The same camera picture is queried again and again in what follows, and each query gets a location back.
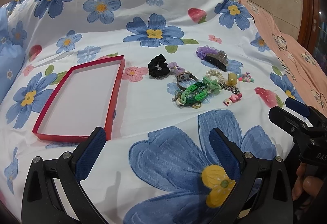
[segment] pink blanket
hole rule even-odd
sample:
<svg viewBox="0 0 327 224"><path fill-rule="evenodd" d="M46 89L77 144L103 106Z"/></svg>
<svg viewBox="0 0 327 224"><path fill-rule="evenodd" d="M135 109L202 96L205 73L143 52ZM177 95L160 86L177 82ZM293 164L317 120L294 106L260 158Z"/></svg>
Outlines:
<svg viewBox="0 0 327 224"><path fill-rule="evenodd" d="M267 11L248 0L239 1L253 16L260 36L277 55L305 103L327 116L327 77L316 60L292 36L281 33Z"/></svg>

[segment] blue gripper pad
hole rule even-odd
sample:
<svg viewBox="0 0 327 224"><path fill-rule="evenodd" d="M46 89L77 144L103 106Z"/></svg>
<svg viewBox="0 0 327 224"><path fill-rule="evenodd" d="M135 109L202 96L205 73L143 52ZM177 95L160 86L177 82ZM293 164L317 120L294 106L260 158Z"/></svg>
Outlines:
<svg viewBox="0 0 327 224"><path fill-rule="evenodd" d="M285 100L285 105L286 105L286 107L297 112L298 114L302 115L303 117L310 116L309 107L293 98L287 98Z"/></svg>
<svg viewBox="0 0 327 224"><path fill-rule="evenodd" d="M100 128L76 162L75 178L78 182L85 180L88 177L105 143L106 132L103 128Z"/></svg>
<svg viewBox="0 0 327 224"><path fill-rule="evenodd" d="M210 131L209 142L222 167L227 173L228 178L238 182L241 178L240 164L215 129Z"/></svg>

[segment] blue pillow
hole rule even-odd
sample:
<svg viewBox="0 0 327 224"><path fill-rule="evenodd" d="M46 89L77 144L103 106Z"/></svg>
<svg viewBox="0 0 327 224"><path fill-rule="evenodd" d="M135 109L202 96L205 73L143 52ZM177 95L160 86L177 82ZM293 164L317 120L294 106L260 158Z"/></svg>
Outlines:
<svg viewBox="0 0 327 224"><path fill-rule="evenodd" d="M25 51L9 40L7 10L0 8L0 104L22 68Z"/></svg>

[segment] floral bed sheet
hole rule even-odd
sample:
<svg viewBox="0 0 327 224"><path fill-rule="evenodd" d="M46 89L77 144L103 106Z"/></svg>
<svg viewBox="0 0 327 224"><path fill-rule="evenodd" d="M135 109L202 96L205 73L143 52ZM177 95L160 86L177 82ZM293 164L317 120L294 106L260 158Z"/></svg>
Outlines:
<svg viewBox="0 0 327 224"><path fill-rule="evenodd" d="M55 159L76 147L32 133L51 92L76 64L115 55L126 60L112 140L81 181L109 223L207 223L235 185L209 144L214 127L258 158L285 158L292 147L268 112L275 105L292 112L285 99L302 99L238 0L14 0L3 7L10 40L26 51L0 105L0 199L19 219L32 159ZM227 107L231 93L222 90L199 109L178 107L171 100L174 74L149 76L148 63L163 54L202 79L214 66L196 54L199 47L227 54L225 78L251 74L254 82L237 84L241 100Z"/></svg>

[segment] pink butterfly print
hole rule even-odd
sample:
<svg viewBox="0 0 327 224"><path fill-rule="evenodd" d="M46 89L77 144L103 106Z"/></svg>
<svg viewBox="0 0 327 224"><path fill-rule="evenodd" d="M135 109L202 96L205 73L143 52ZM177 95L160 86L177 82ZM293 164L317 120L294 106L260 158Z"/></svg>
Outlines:
<svg viewBox="0 0 327 224"><path fill-rule="evenodd" d="M215 41L215 42L221 44L221 39L218 37L215 37L214 35L209 35L209 40Z"/></svg>

